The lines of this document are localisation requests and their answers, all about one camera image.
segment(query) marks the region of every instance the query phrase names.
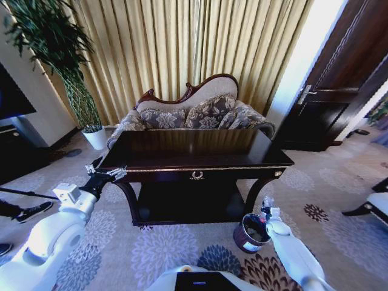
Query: door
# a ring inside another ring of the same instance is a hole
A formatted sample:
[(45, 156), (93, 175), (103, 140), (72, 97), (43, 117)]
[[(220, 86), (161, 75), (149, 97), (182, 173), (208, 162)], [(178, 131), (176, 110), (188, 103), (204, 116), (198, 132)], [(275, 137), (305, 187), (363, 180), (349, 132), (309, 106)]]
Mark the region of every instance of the door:
[(388, 1), (349, 0), (276, 137), (325, 150), (388, 78)]

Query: table lower shelf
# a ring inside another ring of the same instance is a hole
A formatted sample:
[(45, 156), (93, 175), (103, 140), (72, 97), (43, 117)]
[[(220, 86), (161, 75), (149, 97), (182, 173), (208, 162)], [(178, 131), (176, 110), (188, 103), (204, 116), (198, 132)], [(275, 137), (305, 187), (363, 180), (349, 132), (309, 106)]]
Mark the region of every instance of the table lower shelf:
[(237, 222), (244, 215), (236, 181), (142, 183), (137, 206), (134, 226)]

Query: dark wood console table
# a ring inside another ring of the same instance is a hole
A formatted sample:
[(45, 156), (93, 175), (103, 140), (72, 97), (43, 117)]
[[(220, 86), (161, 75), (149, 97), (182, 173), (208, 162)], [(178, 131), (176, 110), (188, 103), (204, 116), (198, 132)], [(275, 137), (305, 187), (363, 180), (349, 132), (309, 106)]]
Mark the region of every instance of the dark wood console table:
[[(98, 170), (126, 167), (116, 184), (141, 226), (240, 221), (291, 165), (259, 130), (157, 130), (123, 132)], [(252, 178), (244, 203), (236, 180)], [(138, 198), (130, 182), (141, 182)]]

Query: black sneaker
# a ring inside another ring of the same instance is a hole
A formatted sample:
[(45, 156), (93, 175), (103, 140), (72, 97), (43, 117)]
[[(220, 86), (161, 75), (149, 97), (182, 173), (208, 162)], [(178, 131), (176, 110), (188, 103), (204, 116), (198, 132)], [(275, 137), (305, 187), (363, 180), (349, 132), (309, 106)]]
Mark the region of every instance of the black sneaker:
[(25, 223), (26, 221), (33, 218), (35, 215), (41, 212), (45, 212), (47, 209), (50, 209), (53, 204), (54, 203), (52, 202), (45, 202), (36, 207), (23, 209), (22, 213), (20, 213), (20, 215), (16, 217), (16, 220), (19, 221), (19, 223)]
[(13, 244), (0, 244), (0, 256), (8, 253), (13, 247)]

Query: chair leg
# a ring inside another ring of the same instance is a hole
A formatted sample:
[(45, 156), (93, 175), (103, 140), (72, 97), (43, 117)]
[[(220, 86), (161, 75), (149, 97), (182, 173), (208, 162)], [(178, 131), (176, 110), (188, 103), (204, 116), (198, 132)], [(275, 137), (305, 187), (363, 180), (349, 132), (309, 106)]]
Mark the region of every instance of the chair leg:
[(343, 212), (342, 214), (345, 216), (365, 215), (365, 214), (369, 214), (372, 208), (373, 206), (369, 202), (365, 202), (359, 208), (352, 211)]

